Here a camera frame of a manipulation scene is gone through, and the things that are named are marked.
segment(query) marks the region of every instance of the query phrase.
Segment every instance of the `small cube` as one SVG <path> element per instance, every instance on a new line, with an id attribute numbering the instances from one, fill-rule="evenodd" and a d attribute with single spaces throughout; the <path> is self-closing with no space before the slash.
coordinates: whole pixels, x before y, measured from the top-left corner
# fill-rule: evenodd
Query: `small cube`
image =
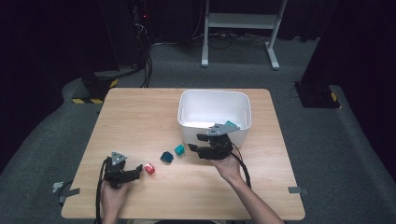
<path id="1" fill-rule="evenodd" d="M 181 154 L 184 153 L 184 147 L 183 145 L 179 145 L 178 147 L 175 148 L 175 152 L 178 156 L 181 156 Z"/>
<path id="2" fill-rule="evenodd" d="M 170 152 L 165 151 L 161 156 L 161 160 L 167 163 L 171 163 L 173 160 L 173 155 Z"/>
<path id="3" fill-rule="evenodd" d="M 153 165 L 151 165 L 151 163 L 147 163 L 145 165 L 145 169 L 150 175 L 154 174 L 154 172 L 155 172 L 155 168 Z"/>
<path id="4" fill-rule="evenodd" d="M 237 127 L 236 124 L 230 122 L 229 120 L 227 120 L 227 122 L 225 122 L 225 125 L 230 125 L 230 126 Z"/>

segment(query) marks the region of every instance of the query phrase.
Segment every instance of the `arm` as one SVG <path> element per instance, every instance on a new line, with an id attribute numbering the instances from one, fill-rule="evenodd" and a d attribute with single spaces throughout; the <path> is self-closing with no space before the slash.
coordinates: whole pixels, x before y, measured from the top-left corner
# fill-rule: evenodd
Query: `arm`
<path id="1" fill-rule="evenodd" d="M 221 177 L 226 180 L 246 207 L 254 223 L 284 223 L 282 219 L 246 185 L 240 173 L 239 161 L 229 156 L 221 161 L 210 161 L 218 169 Z"/>
<path id="2" fill-rule="evenodd" d="M 113 189 L 110 183 L 103 181 L 101 192 L 101 204 L 103 208 L 103 224 L 115 224 L 119 217 L 121 208 L 126 199 L 126 192 L 130 187 L 130 182 L 122 185 L 120 189 Z"/>

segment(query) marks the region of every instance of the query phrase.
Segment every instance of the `gray carpet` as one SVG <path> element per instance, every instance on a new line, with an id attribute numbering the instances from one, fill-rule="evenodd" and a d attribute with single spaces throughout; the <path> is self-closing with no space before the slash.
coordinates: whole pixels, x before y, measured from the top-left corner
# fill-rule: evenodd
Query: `gray carpet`
<path id="1" fill-rule="evenodd" d="M 317 41 L 278 39 L 279 71 L 272 70 L 262 42 L 237 42 L 227 49 L 209 49 L 207 68 L 200 66 L 201 48 L 153 46 L 149 86 L 268 89 L 297 184 L 309 192 L 302 196 L 305 219 L 288 223 L 396 223 L 395 183 L 362 133 L 341 88 L 331 86 L 339 109 L 303 108 L 293 88 Z M 227 43 L 211 40 L 211 44 L 221 48 Z M 139 87 L 143 78 L 143 71 L 123 77 L 118 87 Z M 92 223 L 62 218 L 51 192 L 53 183 L 73 179 L 102 107 L 73 104 L 79 85 L 78 79 L 64 87 L 64 104 L 32 131 L 1 174 L 0 223 Z"/>

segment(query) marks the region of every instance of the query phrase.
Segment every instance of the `cable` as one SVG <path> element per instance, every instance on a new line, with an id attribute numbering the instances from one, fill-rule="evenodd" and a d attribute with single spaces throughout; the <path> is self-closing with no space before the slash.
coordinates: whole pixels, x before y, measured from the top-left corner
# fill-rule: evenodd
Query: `cable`
<path id="1" fill-rule="evenodd" d="M 199 29 L 199 25 L 201 24 L 201 18 L 202 18 L 202 6 L 203 6 L 203 4 L 204 4 L 204 0 L 201 0 L 201 11 L 200 11 L 200 13 L 199 13 L 199 20 L 198 20 L 198 25 L 197 25 L 197 28 L 195 29 L 195 32 L 192 34 L 192 37 L 194 37 L 194 36 L 197 34 L 197 32 L 198 32 L 198 29 Z"/>
<path id="2" fill-rule="evenodd" d="M 103 169 L 105 168 L 105 165 L 108 161 L 108 158 L 106 158 L 103 161 L 102 168 L 100 169 L 100 174 L 99 174 L 99 180 L 98 180 L 98 186 L 96 188 L 96 201 L 95 201 L 95 206 L 96 206 L 96 220 L 93 222 L 94 224 L 102 224 L 102 219 L 100 218 L 100 194 L 102 190 L 102 182 L 103 182 Z"/>
<path id="3" fill-rule="evenodd" d="M 262 36 L 262 35 L 256 35 L 256 36 L 247 36 L 247 37 L 252 37 L 251 40 L 238 40 L 238 39 L 233 39 L 234 43 L 238 43 L 238 44 L 255 44 L 255 43 L 261 43 L 261 42 L 265 42 L 269 36 Z"/>
<path id="4" fill-rule="evenodd" d="M 140 88 L 148 88 L 149 82 L 151 80 L 151 74 L 152 74 L 152 60 L 149 55 L 148 55 L 148 57 L 145 61 L 145 64 L 143 66 L 145 67 L 145 80 L 140 85 Z"/>
<path id="5" fill-rule="evenodd" d="M 217 37 L 219 40 L 228 40 L 228 39 L 230 39 L 231 41 L 228 43 L 228 45 L 227 46 L 225 46 L 225 47 L 222 47 L 222 48 L 218 48 L 218 47 L 215 47 L 215 46 L 213 46 L 213 45 L 211 45 L 211 44 L 208 44 L 211 48 L 213 48 L 213 49 L 227 49 L 228 47 L 230 47 L 232 44 L 233 44 L 233 37 L 228 33 L 228 32 L 225 32 L 224 34 L 215 34 L 215 35 L 213 35 L 214 37 Z"/>
<path id="6" fill-rule="evenodd" d="M 139 49 L 140 54 L 142 54 L 145 50 L 146 43 L 149 39 L 148 30 L 146 29 L 145 26 L 138 23 L 135 23 L 134 26 L 136 28 L 137 47 Z"/>
<path id="7" fill-rule="evenodd" d="M 231 152 L 231 155 L 233 155 L 239 161 L 239 164 L 241 164 L 242 169 L 244 170 L 244 173 L 245 173 L 245 178 L 247 180 L 247 186 L 251 188 L 250 175 L 248 173 L 248 168 L 246 167 L 244 160 L 242 159 L 242 155 L 241 155 L 241 152 L 239 151 L 239 148 L 234 143 L 233 143 L 233 146 L 236 148 L 236 151 L 238 151 L 239 157 L 236 156 L 235 154 L 233 154 L 232 152 Z"/>
<path id="8" fill-rule="evenodd" d="M 172 44 L 177 44 L 177 42 L 161 42 L 161 43 L 159 42 L 159 43 L 154 43 L 151 46 L 159 46 L 159 45 L 167 45 L 167 44 L 172 45 Z"/>

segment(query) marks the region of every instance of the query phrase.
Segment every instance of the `wooden table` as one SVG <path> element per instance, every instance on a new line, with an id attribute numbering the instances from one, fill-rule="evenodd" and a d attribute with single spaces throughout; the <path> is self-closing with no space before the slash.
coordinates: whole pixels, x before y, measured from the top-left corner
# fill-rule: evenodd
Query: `wooden table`
<path id="1" fill-rule="evenodd" d="M 182 144 L 177 110 L 183 89 L 112 89 L 93 129 L 71 189 L 80 194 L 67 198 L 66 218 L 94 218 L 95 191 L 103 160 L 112 150 L 128 157 L 125 170 L 151 163 L 156 172 L 142 171 L 128 194 L 121 218 L 148 219 L 250 219 L 232 188 L 208 161 L 200 160 Z M 252 124 L 240 148 L 254 191 L 284 220 L 304 218 L 290 159 L 270 92 L 240 89 L 250 100 Z M 165 152 L 175 158 L 160 160 Z"/>

